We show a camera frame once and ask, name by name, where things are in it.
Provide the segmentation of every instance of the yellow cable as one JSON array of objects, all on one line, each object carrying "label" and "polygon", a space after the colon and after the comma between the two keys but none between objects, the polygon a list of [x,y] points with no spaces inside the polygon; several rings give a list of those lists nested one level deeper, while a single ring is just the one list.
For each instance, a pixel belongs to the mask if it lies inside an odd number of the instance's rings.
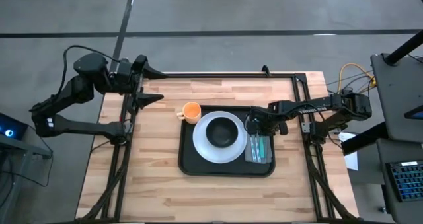
[{"label": "yellow cable", "polygon": [[374,78],[374,76],[370,75],[361,65],[358,65],[356,63],[347,63],[344,66],[342,66],[341,70],[339,71],[338,91],[341,90],[341,86],[342,86],[342,72],[344,71],[345,68],[347,68],[350,65],[353,65],[357,67],[358,69],[360,69],[361,71],[363,71],[363,73],[365,73],[371,79],[372,87],[376,86],[376,79]]}]

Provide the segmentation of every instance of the blue light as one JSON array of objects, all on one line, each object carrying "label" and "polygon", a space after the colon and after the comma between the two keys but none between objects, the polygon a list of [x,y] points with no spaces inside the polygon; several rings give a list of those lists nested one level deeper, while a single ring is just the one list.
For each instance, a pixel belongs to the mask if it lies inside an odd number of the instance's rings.
[{"label": "blue light", "polygon": [[13,135],[13,131],[12,130],[7,130],[7,131],[5,131],[5,135],[7,137],[11,137]]}]

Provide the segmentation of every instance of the black metal frame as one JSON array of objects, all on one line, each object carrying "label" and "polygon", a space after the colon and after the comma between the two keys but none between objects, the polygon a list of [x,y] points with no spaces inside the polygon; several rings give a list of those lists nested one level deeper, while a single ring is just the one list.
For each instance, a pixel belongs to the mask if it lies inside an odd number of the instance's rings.
[{"label": "black metal frame", "polygon": [[[300,101],[300,93],[299,93],[299,86],[298,83],[301,83],[303,87],[303,92],[305,95],[305,99],[310,99],[309,89],[307,86],[307,78],[304,73],[269,73],[268,69],[267,72],[264,73],[167,73],[169,78],[281,78],[281,79],[291,79],[293,85],[293,92],[296,101]],[[120,117],[122,119],[125,118],[128,112],[128,95],[125,95],[124,101],[122,103],[122,109],[120,113]],[[131,114],[131,123],[135,124],[137,112]],[[314,121],[314,116],[312,114],[309,115],[309,119]],[[299,122],[304,122],[303,115],[299,116]],[[310,142],[305,139],[306,134],[302,133],[303,137],[303,145],[305,155],[311,157],[310,152]],[[93,206],[90,210],[89,214],[74,221],[65,222],[65,223],[118,223],[120,221],[120,214],[122,211],[122,202],[124,198],[124,188],[126,182],[126,175],[128,172],[128,165],[129,165],[129,158],[132,146],[132,133],[130,134],[130,141],[124,146],[124,157],[122,159],[122,164],[120,165],[119,169],[117,169],[118,165],[118,157],[120,152],[120,146],[115,146],[112,154],[112,162],[110,164],[110,171],[108,175],[108,183],[106,190],[99,198],[98,202]],[[323,162],[323,155],[320,149],[316,149],[317,159],[319,163],[319,172],[322,175],[324,181],[327,183],[327,174],[325,169],[325,164]],[[309,175],[310,180],[310,187],[311,193],[313,198],[313,204],[315,209],[315,215],[317,221],[321,220],[323,217],[321,211],[321,204],[319,200],[319,193],[317,190],[317,185],[315,179]],[[116,198],[116,207],[114,210],[113,217],[108,216],[109,207],[110,207],[110,197],[113,193],[113,190],[118,186],[118,195]],[[325,195],[325,202],[328,209],[329,218],[334,218],[334,210],[333,206],[330,203],[328,197]],[[95,219],[99,212],[102,211],[100,215],[100,219]]]}]

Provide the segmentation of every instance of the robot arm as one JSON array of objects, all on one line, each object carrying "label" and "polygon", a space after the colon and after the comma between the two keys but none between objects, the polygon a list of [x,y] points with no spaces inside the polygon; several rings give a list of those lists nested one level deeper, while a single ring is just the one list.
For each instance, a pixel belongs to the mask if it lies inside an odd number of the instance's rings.
[{"label": "robot arm", "polygon": [[293,102],[283,100],[272,102],[266,108],[252,107],[245,123],[249,134],[274,135],[277,131],[286,135],[285,121],[301,114],[332,110],[336,113],[323,122],[309,124],[310,134],[318,143],[324,143],[328,131],[347,127],[350,120],[365,120],[371,117],[371,106],[366,95],[358,93],[331,94],[323,98]]},{"label": "robot arm", "polygon": [[32,109],[32,121],[35,124],[36,133],[41,137],[55,137],[63,133],[78,133],[89,135],[103,135],[113,145],[121,145],[127,142],[128,131],[123,122],[110,122],[98,124],[88,122],[71,121],[57,113],[72,104],[83,104],[94,98],[94,88],[104,93],[130,94],[131,102],[135,105],[134,112],[152,102],[163,98],[160,94],[143,94],[137,92],[141,76],[149,79],[162,79],[166,75],[152,69],[145,56],[137,57],[133,64],[122,60],[114,72],[107,69],[106,59],[96,53],[91,53],[77,60],[73,68],[78,75],[72,78],[57,95],[35,104]]}]

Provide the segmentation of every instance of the wooden table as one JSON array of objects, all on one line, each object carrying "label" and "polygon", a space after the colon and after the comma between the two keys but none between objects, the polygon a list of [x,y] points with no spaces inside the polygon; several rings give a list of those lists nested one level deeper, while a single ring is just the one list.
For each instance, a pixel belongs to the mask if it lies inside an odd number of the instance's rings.
[{"label": "wooden table", "polygon": [[[306,74],[311,98],[327,96],[323,73]],[[185,103],[267,106],[275,100],[294,100],[291,79],[163,79],[145,81],[143,86],[145,93],[165,98],[137,116],[121,221],[315,220],[298,119],[288,122],[288,135],[274,137],[276,168],[268,178],[187,176],[178,168],[180,121],[175,112]],[[118,120],[121,105],[122,96],[106,94],[100,122]],[[96,137],[93,146],[104,141]],[[103,193],[112,150],[105,145],[91,155],[77,217],[84,216]],[[330,187],[358,216],[342,151],[328,142],[323,156]],[[320,189],[319,197],[325,210]]]}]

